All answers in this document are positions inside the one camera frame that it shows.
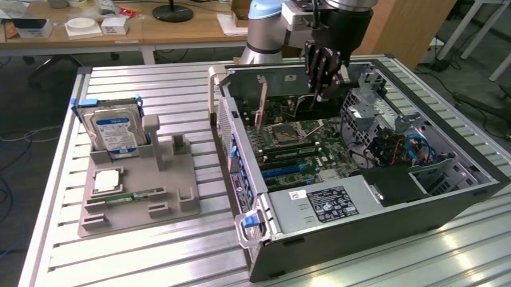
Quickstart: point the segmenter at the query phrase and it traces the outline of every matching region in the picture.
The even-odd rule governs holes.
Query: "wooden desk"
[[[118,51],[140,51],[144,63],[153,65],[153,51],[174,48],[238,47],[245,45],[245,37],[228,37],[217,24],[217,12],[198,7],[193,10],[193,19],[184,23],[166,23],[152,17],[152,9],[164,3],[121,3],[125,8],[140,9],[144,17],[128,20],[126,35],[101,36],[80,40],[69,40],[64,22],[69,15],[78,13],[77,8],[52,9],[46,2],[30,3],[34,16],[57,23],[50,37],[46,39],[21,39],[14,36],[5,39],[4,27],[0,26],[0,56],[34,56],[53,54],[80,54]],[[229,6],[220,3],[192,5],[208,9],[226,11]]]

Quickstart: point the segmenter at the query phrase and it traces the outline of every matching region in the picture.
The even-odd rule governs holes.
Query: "dark floor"
[[[440,37],[447,39],[459,24],[459,21],[447,22],[440,30]],[[460,45],[465,36],[472,33],[476,26],[468,27],[456,45]],[[511,51],[511,43],[500,40],[488,34],[469,59],[465,61],[455,57],[461,66],[461,70],[452,68],[441,73],[433,73],[444,82],[447,87],[459,93],[465,93],[472,97],[493,104],[503,105],[497,95],[503,94],[497,85],[487,80],[487,77],[496,69],[499,63]],[[184,54],[184,50],[176,50],[169,54],[161,54],[170,60],[176,60]],[[212,60],[228,60],[241,54],[241,48],[217,48],[190,50],[181,62],[202,62]],[[137,52],[120,53],[117,61],[110,60],[108,53],[93,55],[77,55],[76,58],[86,66],[114,66],[114,65],[141,65],[142,57]],[[20,57],[13,57],[10,63],[0,68],[0,134],[17,130],[33,130],[44,126],[61,124],[66,112],[68,97],[70,94],[76,68],[66,62],[58,63],[41,77],[41,89],[32,90],[25,85],[25,78],[37,64],[42,63],[46,57],[36,57],[36,63],[25,65]],[[419,67],[421,71],[428,71],[425,67]],[[421,75],[421,79],[431,87],[452,100],[448,92],[441,87],[437,80],[431,75]],[[511,71],[505,71],[500,77],[500,84],[511,86]],[[463,113],[481,126],[481,116],[469,107],[459,107]],[[505,123],[497,118],[488,116],[488,128],[499,134],[507,132]],[[52,130],[45,134],[37,135],[37,139],[49,138],[57,135],[58,131]],[[511,144],[497,139],[507,149]],[[0,142],[0,167],[12,159],[18,149],[24,148],[26,142],[2,144]],[[56,141],[33,143],[30,147],[32,159],[18,172],[6,177],[10,189],[21,203],[22,217],[26,222],[26,233],[22,243],[17,246],[13,253],[0,258],[0,286],[16,286],[18,274],[21,272],[25,249],[29,244],[30,233],[38,212],[42,192],[45,188],[46,176],[49,173],[52,157],[56,148]],[[4,214],[5,204],[0,205],[0,214]],[[21,235],[21,225],[14,210],[10,212],[5,222],[0,223],[0,254],[2,250],[16,242]]]

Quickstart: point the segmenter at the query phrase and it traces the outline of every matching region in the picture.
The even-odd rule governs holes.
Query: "hard drive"
[[[142,130],[141,98],[85,99],[72,110],[80,118],[94,151],[108,151],[112,159],[138,155],[137,147],[148,143]]]

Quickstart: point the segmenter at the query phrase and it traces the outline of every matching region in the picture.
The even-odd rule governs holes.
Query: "aluminum table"
[[[399,63],[377,58],[417,96],[511,175],[511,155]],[[81,239],[77,220],[89,139],[69,111],[54,154],[20,286],[465,286],[511,282],[511,192],[467,209],[437,230],[289,273],[248,282],[208,123],[209,66],[229,62],[80,70],[72,97],[138,94],[145,114],[160,116],[160,140],[192,142],[201,213],[193,218]],[[415,108],[388,86],[404,113]]]

